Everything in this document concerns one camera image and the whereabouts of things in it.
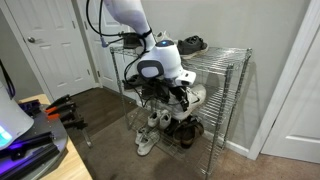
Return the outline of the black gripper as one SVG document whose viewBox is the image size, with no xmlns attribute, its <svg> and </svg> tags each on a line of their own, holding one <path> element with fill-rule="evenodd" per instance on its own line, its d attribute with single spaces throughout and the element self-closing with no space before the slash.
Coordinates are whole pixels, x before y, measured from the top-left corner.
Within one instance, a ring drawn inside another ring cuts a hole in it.
<svg viewBox="0 0 320 180">
<path fill-rule="evenodd" d="M 151 79 L 142 85 L 142 98 L 144 100 L 155 98 L 168 103 L 171 97 L 180 102 L 183 111 L 188 109 L 189 101 L 185 87 L 169 87 L 159 79 Z"/>
</svg>

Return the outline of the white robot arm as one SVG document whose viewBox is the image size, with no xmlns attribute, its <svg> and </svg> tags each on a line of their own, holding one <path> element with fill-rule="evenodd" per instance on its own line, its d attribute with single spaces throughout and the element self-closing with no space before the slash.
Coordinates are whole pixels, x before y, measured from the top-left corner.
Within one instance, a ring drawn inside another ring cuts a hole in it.
<svg viewBox="0 0 320 180">
<path fill-rule="evenodd" d="M 103 0 L 114 20 L 132 28 L 143 52 L 137 71 L 144 80 L 163 77 L 170 88 L 192 85 L 196 74 L 185 70 L 177 46 L 171 40 L 157 42 L 152 35 L 140 0 Z"/>
</svg>

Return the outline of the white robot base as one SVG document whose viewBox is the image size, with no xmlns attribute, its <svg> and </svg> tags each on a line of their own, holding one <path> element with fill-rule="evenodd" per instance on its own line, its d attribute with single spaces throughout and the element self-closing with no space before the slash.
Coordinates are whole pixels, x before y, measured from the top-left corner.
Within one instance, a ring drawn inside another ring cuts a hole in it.
<svg viewBox="0 0 320 180">
<path fill-rule="evenodd" d="M 5 86 L 0 82 L 0 150 L 25 134 L 33 124 L 34 120 L 9 97 Z"/>
</svg>

